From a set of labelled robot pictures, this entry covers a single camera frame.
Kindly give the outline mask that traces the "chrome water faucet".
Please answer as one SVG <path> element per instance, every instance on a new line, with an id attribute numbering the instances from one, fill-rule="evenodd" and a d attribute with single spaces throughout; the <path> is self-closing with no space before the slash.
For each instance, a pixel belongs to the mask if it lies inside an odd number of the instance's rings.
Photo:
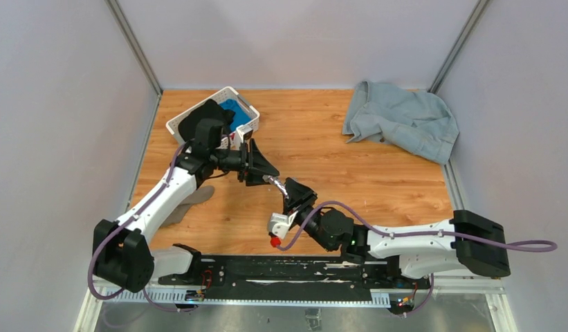
<path id="1" fill-rule="evenodd" d="M 267 177 L 267 181 L 274 185 L 282 194 L 282 196 L 284 197 L 284 199 L 288 199 L 289 195 L 288 195 L 288 191 L 286 189 L 286 186 L 283 182 L 281 182 L 280 179 L 278 179 L 278 177 L 276 176 L 268 176 Z"/>

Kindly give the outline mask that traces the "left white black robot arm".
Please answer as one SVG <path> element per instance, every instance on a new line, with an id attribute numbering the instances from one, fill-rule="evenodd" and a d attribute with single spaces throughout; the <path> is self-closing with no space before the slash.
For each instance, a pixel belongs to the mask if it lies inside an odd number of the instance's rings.
<path id="1" fill-rule="evenodd" d="M 238 149 L 222 148 L 225 122 L 205 118 L 196 126 L 193 139 L 175 152 L 162 179 L 132 209 L 114 221 L 101 220 L 93 232 L 93 256 L 87 281 L 92 294 L 105 299 L 95 289 L 94 277 L 104 279 L 122 291 L 137 293 L 152 280 L 176 275 L 184 284 L 197 284 L 203 267 L 194 261 L 194 251 L 174 245 L 167 250 L 151 251 L 149 242 L 156 232 L 215 170 L 237 173 L 247 186 L 265 185 L 279 171 L 262 155 L 249 134 Z"/>

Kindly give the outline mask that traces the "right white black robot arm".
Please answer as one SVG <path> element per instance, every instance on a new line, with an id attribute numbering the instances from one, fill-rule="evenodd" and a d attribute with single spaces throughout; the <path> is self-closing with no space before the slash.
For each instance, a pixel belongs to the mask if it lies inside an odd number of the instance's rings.
<path id="1" fill-rule="evenodd" d="M 326 251 L 340 251 L 351 263 L 389 259 L 387 282 L 403 288 L 413 279 L 432 273 L 467 269 L 482 277 L 511 274 L 502 225 L 468 210 L 456 210 L 452 218 L 405 227 L 367 227 L 355 223 L 332 204 L 315 208 L 317 194 L 292 178 L 284 182 L 284 213 Z"/>

